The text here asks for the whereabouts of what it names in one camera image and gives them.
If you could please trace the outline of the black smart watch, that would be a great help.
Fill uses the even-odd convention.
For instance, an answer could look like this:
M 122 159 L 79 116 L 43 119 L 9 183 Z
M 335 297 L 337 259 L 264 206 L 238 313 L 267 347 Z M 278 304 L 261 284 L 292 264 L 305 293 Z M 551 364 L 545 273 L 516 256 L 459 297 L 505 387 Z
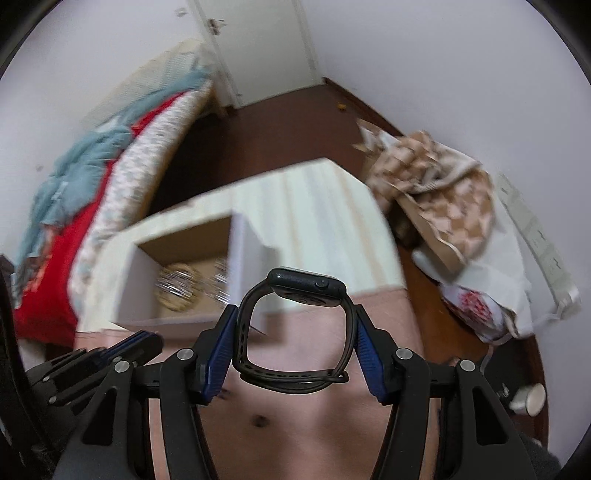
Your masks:
M 306 306 L 273 314 L 270 339 L 252 340 L 259 301 L 277 296 Z M 311 394 L 349 381 L 346 367 L 356 343 L 355 305 L 334 277 L 274 268 L 240 302 L 232 365 L 243 381 L 277 393 Z

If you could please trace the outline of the white cup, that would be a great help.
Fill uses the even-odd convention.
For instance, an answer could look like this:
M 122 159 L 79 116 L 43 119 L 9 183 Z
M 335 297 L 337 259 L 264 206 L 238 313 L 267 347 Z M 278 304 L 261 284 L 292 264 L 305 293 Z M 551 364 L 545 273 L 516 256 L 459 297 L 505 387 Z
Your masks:
M 536 417 L 546 404 L 546 388 L 541 383 L 521 387 L 509 403 L 509 408 L 517 415 Z

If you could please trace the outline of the red blanket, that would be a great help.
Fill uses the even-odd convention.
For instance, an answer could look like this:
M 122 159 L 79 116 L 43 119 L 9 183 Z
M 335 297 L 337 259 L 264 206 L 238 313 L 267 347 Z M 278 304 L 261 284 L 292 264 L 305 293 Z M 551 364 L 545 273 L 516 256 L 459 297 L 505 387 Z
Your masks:
M 20 306 L 13 310 L 19 339 L 73 346 L 78 320 L 82 315 L 77 316 L 70 306 L 67 295 L 68 277 L 74 257 L 98 209 L 107 180 L 119 156 L 107 163 L 106 173 L 94 200 L 57 234 L 50 247 L 48 259 L 37 277 L 25 287 Z

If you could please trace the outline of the white printed plastic bag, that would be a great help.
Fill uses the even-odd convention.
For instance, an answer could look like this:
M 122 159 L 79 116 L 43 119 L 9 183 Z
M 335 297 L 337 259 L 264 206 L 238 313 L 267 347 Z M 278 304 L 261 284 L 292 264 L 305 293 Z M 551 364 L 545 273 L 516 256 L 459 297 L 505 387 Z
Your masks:
M 422 246 L 412 253 L 415 264 L 438 284 L 444 303 L 479 339 L 502 344 L 534 333 L 517 230 L 501 201 L 494 197 L 495 221 L 480 253 L 457 274 L 449 273 L 435 254 Z

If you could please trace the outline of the white power strip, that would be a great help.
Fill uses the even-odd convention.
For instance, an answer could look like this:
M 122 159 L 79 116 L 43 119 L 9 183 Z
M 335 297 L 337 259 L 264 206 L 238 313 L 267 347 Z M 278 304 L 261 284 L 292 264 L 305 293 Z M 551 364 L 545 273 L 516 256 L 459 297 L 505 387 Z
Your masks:
M 520 191 L 510 182 L 508 177 L 499 173 L 495 186 L 499 199 L 533 255 L 556 306 L 563 299 L 571 304 L 563 317 L 565 319 L 580 305 L 579 290 L 573 282 L 566 264 L 549 236 L 544 232 L 538 217 L 531 211 Z

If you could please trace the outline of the white cardboard box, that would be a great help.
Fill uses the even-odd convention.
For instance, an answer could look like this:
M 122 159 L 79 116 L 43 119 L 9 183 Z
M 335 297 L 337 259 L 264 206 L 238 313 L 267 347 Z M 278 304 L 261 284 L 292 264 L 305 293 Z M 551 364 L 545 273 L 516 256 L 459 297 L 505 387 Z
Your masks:
M 211 327 L 226 306 L 238 305 L 277 258 L 238 211 L 152 233 L 124 231 L 100 252 L 78 329 L 190 338 Z

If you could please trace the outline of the teal blue quilt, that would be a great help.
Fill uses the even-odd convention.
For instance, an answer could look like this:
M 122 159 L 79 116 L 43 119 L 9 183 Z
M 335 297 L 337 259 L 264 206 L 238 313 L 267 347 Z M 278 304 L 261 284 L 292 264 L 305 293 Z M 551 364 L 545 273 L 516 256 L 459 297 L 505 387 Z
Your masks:
M 197 67 L 170 84 L 128 98 L 106 118 L 110 126 L 83 135 L 54 163 L 51 175 L 37 190 L 17 255 L 15 274 L 25 279 L 40 256 L 46 227 L 63 227 L 94 198 L 106 172 L 132 140 L 132 125 L 178 93 L 199 90 L 211 80 L 211 69 Z

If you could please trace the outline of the brown checkered fabric bag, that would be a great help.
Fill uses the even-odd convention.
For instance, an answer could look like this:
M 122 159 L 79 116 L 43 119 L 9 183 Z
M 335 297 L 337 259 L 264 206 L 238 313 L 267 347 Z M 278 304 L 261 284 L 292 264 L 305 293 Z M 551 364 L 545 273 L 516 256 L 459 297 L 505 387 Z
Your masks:
M 362 179 L 384 213 L 399 206 L 447 272 L 461 272 L 493 228 L 493 185 L 481 163 L 427 132 L 394 137 L 359 119 Z

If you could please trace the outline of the checkered beige mattress pad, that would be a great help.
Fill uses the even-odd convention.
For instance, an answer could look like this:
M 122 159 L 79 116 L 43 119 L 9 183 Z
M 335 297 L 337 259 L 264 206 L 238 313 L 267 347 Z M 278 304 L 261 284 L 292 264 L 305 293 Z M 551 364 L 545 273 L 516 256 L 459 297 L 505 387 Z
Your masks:
M 145 214 L 173 153 L 213 93 L 213 82 L 178 92 L 132 125 L 133 139 L 115 161 L 98 209 L 74 257 L 67 295 L 77 316 L 84 310 L 87 290 L 102 248 Z

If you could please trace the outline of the pink striped table cloth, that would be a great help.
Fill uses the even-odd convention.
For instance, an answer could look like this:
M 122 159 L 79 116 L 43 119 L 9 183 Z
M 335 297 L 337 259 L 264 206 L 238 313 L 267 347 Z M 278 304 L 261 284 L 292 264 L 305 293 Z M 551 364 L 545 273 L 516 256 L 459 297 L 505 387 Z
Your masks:
M 329 160 L 267 172 L 199 195 L 112 237 L 85 294 L 83 327 L 157 325 L 154 261 L 195 259 L 232 217 L 233 303 L 263 286 L 249 360 L 283 373 L 332 369 L 345 343 L 346 295 L 399 344 L 421 349 L 400 261 L 369 189 Z M 193 408 L 219 479 L 368 479 L 391 411 L 370 394 L 358 362 L 349 381 L 291 395 L 230 371 L 221 394 Z

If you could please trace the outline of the white door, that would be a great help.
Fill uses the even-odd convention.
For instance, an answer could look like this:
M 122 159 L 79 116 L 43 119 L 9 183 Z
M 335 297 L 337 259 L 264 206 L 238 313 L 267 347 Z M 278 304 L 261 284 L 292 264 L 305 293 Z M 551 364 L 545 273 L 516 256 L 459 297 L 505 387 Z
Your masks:
M 190 1 L 231 105 L 241 108 L 322 83 L 300 1 Z

